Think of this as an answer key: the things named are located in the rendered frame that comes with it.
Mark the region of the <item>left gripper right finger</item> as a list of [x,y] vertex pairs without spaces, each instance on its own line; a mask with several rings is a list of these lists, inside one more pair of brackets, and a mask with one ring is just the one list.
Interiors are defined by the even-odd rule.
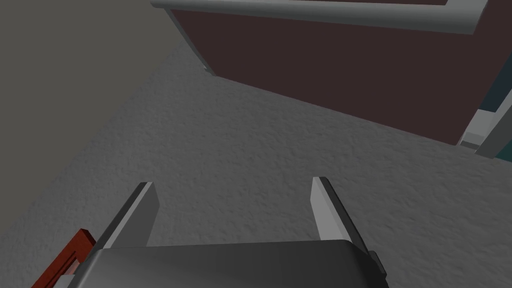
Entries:
[[365,254],[369,253],[363,238],[342,204],[329,180],[314,177],[311,184],[310,204],[319,237],[324,240],[346,240]]

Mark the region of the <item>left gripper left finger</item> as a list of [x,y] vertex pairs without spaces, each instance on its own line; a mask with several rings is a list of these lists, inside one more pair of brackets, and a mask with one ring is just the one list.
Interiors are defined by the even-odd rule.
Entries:
[[117,212],[93,249],[145,247],[160,202],[153,182],[141,182]]

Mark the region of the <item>red-brown wooden furniture piece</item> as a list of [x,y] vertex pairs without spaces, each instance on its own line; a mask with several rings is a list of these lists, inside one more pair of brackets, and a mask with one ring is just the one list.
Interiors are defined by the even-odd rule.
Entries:
[[97,242],[86,229],[79,229],[31,288],[54,288],[62,275],[72,275]]

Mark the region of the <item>dark brown cabinet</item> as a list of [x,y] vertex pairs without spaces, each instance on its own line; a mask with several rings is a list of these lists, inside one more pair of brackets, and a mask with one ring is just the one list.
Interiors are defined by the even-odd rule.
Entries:
[[512,53],[512,0],[150,0],[223,79],[456,145]]

